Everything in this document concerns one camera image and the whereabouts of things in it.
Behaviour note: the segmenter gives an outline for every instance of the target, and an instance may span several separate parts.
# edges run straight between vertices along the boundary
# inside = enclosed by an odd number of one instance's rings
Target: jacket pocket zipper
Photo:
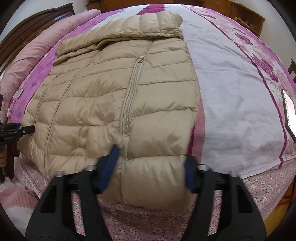
[[[131,79],[130,79],[130,85],[128,89],[128,93],[126,95],[126,98],[123,103],[123,117],[122,117],[122,134],[123,135],[129,135],[130,129],[130,110],[131,105],[133,103],[133,99],[136,95],[137,91],[137,85],[140,77],[141,70],[143,68],[143,62],[144,62],[144,56],[140,56],[135,64],[135,67],[133,69]]]

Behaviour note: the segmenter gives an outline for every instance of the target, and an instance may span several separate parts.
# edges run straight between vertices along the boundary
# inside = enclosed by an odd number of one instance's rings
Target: puffer jacket
[[[81,171],[112,145],[108,201],[183,211],[184,155],[199,110],[196,73],[176,13],[135,15],[65,40],[36,91],[18,142],[47,178]]]

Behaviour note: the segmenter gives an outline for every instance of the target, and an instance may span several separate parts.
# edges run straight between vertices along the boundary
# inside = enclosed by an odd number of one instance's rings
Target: shelf
[[[249,29],[252,33],[254,33],[254,34],[258,37],[259,33],[258,33],[256,30],[250,28],[248,25],[243,24],[243,23],[242,23],[241,21],[239,21],[239,20],[235,20],[235,21],[238,22],[241,26],[243,26],[243,27]]]

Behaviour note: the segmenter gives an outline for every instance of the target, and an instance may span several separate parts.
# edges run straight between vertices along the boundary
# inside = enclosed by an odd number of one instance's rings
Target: wooden headboard
[[[43,30],[74,15],[73,3],[36,13],[16,25],[0,43],[0,79],[17,54]]]

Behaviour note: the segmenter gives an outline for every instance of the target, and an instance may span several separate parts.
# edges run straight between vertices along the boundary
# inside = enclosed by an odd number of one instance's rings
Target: jacket zipper
[[[52,79],[52,82],[55,80],[56,77],[57,77],[57,74],[56,74],[56,75],[54,76],[54,78]],[[49,87],[49,84],[46,86],[46,88],[45,88],[45,90],[44,90],[44,92],[43,92],[43,95],[42,95],[42,97],[41,97],[41,100],[40,100],[40,103],[39,103],[39,106],[38,106],[38,109],[37,109],[37,114],[36,114],[36,117],[35,117],[35,120],[34,120],[34,125],[36,125],[36,122],[37,122],[37,115],[38,115],[38,113],[39,113],[41,103],[42,103],[42,101],[43,101],[43,98],[44,98],[44,96],[45,96],[45,93],[46,93],[48,87]]]
[[[82,70],[84,70],[90,64],[90,62],[93,60],[93,58],[91,58],[91,60],[88,62],[88,64],[82,68]],[[51,135],[52,135],[52,126],[53,126],[53,123],[55,122],[57,111],[58,111],[59,106],[61,105],[61,103],[63,101],[63,98],[64,98],[65,94],[67,93],[68,89],[71,87],[72,83],[74,82],[76,76],[79,73],[80,73],[80,71],[73,77],[73,79],[71,80],[70,84],[68,85],[68,87],[64,91],[63,95],[61,96],[60,101],[59,101],[59,103],[57,105],[57,108],[54,111],[54,114],[52,116],[52,119],[51,119],[51,122],[50,122],[50,125],[49,125],[49,130],[48,130],[48,133],[47,133],[47,136],[46,136],[46,140],[45,140],[45,152],[44,152],[44,171],[45,171],[45,176],[47,178],[50,178],[49,165],[47,164],[47,162],[48,162],[48,159],[49,159],[49,145],[50,145],[49,139],[51,138]]]
[[[133,103],[133,99],[135,97],[136,91],[137,91],[137,85],[140,77],[141,70],[143,68],[143,61],[144,61],[144,56],[140,56],[135,64],[135,67],[133,69],[133,73],[131,75],[130,79],[130,85],[128,89],[128,93],[126,96],[126,99],[123,103],[123,118],[122,118],[122,134],[124,135],[129,135],[130,129],[130,110],[131,110],[131,105]]]

